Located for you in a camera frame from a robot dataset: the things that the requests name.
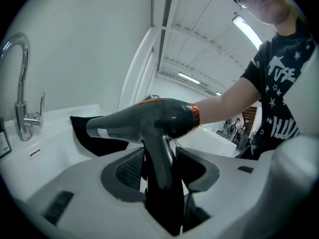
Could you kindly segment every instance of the person's arm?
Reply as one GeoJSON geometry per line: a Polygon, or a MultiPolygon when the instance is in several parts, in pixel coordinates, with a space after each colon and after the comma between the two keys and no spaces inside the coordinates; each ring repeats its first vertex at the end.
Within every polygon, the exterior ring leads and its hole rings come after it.
{"type": "Polygon", "coordinates": [[[200,114],[200,124],[227,120],[257,102],[261,95],[249,80],[240,78],[223,95],[195,103],[200,114]]]}

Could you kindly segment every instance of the t-shirt sleeve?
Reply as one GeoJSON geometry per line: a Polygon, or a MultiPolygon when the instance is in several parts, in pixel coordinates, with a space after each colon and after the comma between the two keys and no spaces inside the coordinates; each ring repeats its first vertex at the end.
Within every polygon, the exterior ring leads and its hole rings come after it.
{"type": "Polygon", "coordinates": [[[250,61],[246,71],[243,73],[241,77],[246,78],[248,81],[250,81],[261,94],[262,74],[260,65],[262,65],[262,63],[260,63],[260,51],[258,51],[256,56],[250,61]]]}

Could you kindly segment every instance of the sticker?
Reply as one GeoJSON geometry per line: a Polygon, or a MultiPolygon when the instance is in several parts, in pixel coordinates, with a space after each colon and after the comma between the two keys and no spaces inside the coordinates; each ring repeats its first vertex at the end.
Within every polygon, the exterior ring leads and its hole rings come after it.
{"type": "Polygon", "coordinates": [[[0,132],[0,157],[10,150],[8,141],[4,132],[0,132]]]}
{"type": "Polygon", "coordinates": [[[108,131],[106,129],[104,129],[104,128],[98,128],[98,133],[99,133],[101,138],[111,139],[109,137],[108,131]]]}

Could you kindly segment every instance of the fluorescent light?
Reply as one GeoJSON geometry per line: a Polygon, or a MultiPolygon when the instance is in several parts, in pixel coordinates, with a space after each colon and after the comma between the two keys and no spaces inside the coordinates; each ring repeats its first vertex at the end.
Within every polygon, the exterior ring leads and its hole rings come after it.
{"type": "Polygon", "coordinates": [[[233,19],[233,23],[241,30],[243,33],[251,40],[251,42],[255,45],[257,50],[259,49],[260,44],[263,42],[261,39],[258,37],[256,32],[251,28],[250,25],[241,17],[241,16],[236,16],[233,19]]]}
{"type": "Polygon", "coordinates": [[[178,73],[178,75],[181,76],[181,77],[183,77],[183,78],[185,78],[185,79],[188,79],[188,80],[190,80],[190,81],[192,81],[192,82],[195,82],[195,83],[197,83],[197,84],[200,83],[199,81],[194,80],[193,78],[188,77],[188,76],[186,76],[186,75],[184,75],[184,74],[178,73]]]}

